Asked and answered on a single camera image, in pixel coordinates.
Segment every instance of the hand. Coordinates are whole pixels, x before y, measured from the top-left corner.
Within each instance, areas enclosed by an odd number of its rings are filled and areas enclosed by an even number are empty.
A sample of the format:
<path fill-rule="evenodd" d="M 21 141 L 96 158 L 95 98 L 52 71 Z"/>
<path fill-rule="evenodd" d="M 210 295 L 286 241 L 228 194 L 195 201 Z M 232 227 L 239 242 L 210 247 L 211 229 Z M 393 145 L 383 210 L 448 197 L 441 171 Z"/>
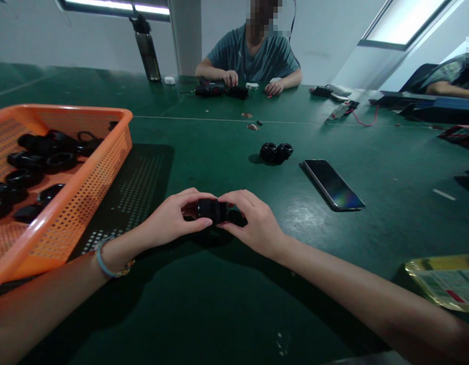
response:
<path fill-rule="evenodd" d="M 136 238 L 145 249 L 169 243 L 180 236 L 202 231 L 213 224 L 209 218 L 187 222 L 185 216 L 196 217 L 197 202 L 216 199 L 209 193 L 190 188 L 168 197 L 142 224 L 134 229 Z"/>
<path fill-rule="evenodd" d="M 221 78 L 224 80 L 226 86 L 229 88 L 238 86 L 238 74 L 236 73 L 236 71 L 225 71 L 221 74 Z"/>
<path fill-rule="evenodd" d="M 280 95 L 281 92 L 284 90 L 284 85 L 281 83 L 280 80 L 272 82 L 265 87 L 265 93 L 268 95 Z"/>
<path fill-rule="evenodd" d="M 229 222 L 221 223 L 218 227 L 230 232 L 259 254 L 274 260 L 282 251 L 287 236 L 270 207 L 248 190 L 226 193 L 218 201 L 236 205 L 248 221 L 244 227 Z"/>

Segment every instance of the phone screen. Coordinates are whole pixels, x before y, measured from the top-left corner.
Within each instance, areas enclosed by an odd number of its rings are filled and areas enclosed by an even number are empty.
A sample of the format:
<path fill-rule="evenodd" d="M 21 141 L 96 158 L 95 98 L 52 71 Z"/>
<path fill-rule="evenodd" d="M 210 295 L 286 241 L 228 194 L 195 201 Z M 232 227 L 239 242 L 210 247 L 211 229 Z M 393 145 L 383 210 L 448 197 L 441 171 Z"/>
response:
<path fill-rule="evenodd" d="M 305 164 L 319 180 L 319 184 L 326 190 L 336 207 L 342 209 L 361 209 L 365 207 L 365 204 L 327 161 L 306 160 Z"/>

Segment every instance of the plastic tray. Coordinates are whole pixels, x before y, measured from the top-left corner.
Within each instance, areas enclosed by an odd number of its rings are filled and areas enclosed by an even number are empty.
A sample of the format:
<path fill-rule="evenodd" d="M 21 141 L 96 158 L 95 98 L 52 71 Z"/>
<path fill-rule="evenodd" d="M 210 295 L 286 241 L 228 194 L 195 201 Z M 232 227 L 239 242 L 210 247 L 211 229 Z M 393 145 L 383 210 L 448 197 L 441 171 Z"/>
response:
<path fill-rule="evenodd" d="M 14 212 L 32 204 L 43 189 L 66 186 L 30 225 L 18 223 L 12 214 L 0 220 L 0 284 L 37 275 L 63 265 L 132 148 L 126 109 L 62 105 L 16 105 L 0 110 L 0 181 L 15 170 L 7 164 L 10 153 L 22 151 L 17 139 L 24 133 L 45 135 L 57 129 L 76 137 L 90 131 L 105 138 L 100 147 L 75 169 L 46 175 L 28 190 L 26 201 Z M 119 123 L 110 132 L 109 122 Z"/>

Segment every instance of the green table surface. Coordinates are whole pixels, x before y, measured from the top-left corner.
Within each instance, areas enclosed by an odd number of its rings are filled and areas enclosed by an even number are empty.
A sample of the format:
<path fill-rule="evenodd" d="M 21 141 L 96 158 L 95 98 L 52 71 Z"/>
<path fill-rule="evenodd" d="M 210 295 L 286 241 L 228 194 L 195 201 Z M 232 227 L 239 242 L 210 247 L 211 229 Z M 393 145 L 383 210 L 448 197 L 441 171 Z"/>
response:
<path fill-rule="evenodd" d="M 454 180 L 469 169 L 469 151 L 436 138 L 440 131 L 384 109 L 369 128 L 353 116 L 325 123 L 337 104 L 311 96 L 305 85 L 271 99 L 260 89 L 245 101 L 179 94 L 196 85 L 194 78 L 168 86 L 143 74 L 0 64 L 0 108 L 47 103 L 133 112 L 134 146 L 117 192 L 108 192 L 84 242 L 134 227 L 167 196 L 194 186 L 215 195 L 248 189 L 287 234 L 396 282 L 409 259 L 469 253 L 469 191 Z M 369 94 L 355 93 L 365 123 L 375 113 L 364 102 Z M 260 130 L 248 130 L 256 120 Z M 280 166 L 260 163 L 267 141 L 291 143 L 294 154 Z M 328 160 L 367 207 L 333 212 L 300 168 L 304 159 Z M 117 208 L 125 189 L 142 206 L 127 223 Z M 145 253 L 23 363 L 324 363 L 384 348 L 305 280 L 209 229 Z"/>

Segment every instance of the office chair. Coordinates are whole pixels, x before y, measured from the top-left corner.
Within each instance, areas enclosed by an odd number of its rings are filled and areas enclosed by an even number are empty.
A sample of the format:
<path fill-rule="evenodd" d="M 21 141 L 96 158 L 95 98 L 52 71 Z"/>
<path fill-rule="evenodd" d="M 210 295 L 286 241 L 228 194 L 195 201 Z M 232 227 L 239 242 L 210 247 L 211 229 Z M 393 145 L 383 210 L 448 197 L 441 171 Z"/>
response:
<path fill-rule="evenodd" d="M 416 85 L 412 87 L 412 84 L 425 76 L 425 74 L 429 73 L 434 67 L 437 67 L 438 65 L 433 64 L 433 63 L 425 63 L 422 66 L 420 66 L 417 71 L 413 73 L 413 75 L 408 79 L 407 83 L 400 89 L 400 92 L 404 91 L 409 91 L 412 92 L 412 90 L 418 89 L 420 85 Z"/>

